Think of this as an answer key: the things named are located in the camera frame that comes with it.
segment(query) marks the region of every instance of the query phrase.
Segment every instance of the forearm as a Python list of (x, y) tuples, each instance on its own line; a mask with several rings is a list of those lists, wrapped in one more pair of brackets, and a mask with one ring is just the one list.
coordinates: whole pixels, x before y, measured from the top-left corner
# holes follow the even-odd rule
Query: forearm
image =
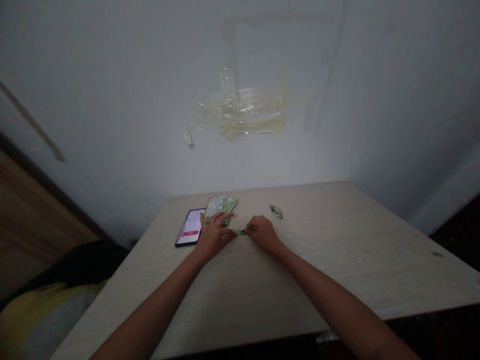
[(362, 360), (418, 359), (363, 302), (282, 245), (275, 254), (331, 328)]
[(206, 260), (195, 251), (113, 332), (91, 359), (148, 359)]

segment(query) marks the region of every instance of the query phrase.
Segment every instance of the person's left hand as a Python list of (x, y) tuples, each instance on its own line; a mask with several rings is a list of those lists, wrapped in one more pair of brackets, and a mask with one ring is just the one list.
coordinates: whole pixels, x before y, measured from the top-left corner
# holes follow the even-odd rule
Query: person's left hand
[(219, 253), (230, 240), (237, 237), (235, 231), (222, 227), (225, 219), (235, 215), (233, 212), (217, 212), (210, 218), (210, 222), (205, 222), (204, 214), (200, 213), (201, 234), (195, 247), (195, 252), (199, 254), (205, 262)]

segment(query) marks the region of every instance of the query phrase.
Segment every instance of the table surface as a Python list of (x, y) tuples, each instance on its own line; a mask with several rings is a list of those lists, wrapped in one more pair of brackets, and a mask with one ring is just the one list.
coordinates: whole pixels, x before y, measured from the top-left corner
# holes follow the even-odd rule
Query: table surface
[[(239, 199), (230, 228), (266, 216), (291, 250), (384, 320), (480, 303), (480, 273), (348, 182), (229, 194)], [(94, 353), (193, 250), (175, 248), (175, 238), (189, 210), (215, 195), (221, 194), (169, 201), (52, 359)], [(284, 218), (274, 217), (269, 204)], [(152, 358), (328, 328), (281, 264), (239, 236), (202, 269)]]

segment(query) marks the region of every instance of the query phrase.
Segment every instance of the hand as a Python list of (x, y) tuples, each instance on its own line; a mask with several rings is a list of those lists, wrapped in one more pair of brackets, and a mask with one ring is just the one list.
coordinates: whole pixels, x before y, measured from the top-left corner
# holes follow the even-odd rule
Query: hand
[(254, 216), (246, 225), (245, 233), (267, 253), (276, 256), (282, 247), (272, 222), (265, 216)]
[(210, 218), (210, 222), (207, 224), (204, 214), (200, 213), (201, 235), (194, 251), (199, 254), (206, 263), (217, 255), (230, 240), (237, 237), (235, 231), (222, 227), (224, 220), (233, 215), (235, 215), (233, 212), (227, 214), (217, 212)]

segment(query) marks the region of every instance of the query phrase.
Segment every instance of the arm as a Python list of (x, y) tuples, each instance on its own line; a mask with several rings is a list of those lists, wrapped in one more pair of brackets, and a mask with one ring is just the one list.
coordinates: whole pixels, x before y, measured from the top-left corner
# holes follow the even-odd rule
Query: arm
[(237, 235), (221, 228), (233, 213), (215, 214), (210, 223), (201, 219), (195, 249), (171, 275), (113, 332), (91, 357), (97, 359), (148, 359), (174, 317), (185, 293), (202, 267)]
[(268, 219), (254, 216), (245, 232), (285, 265), (320, 315), (359, 359), (419, 359), (363, 302), (290, 251)]

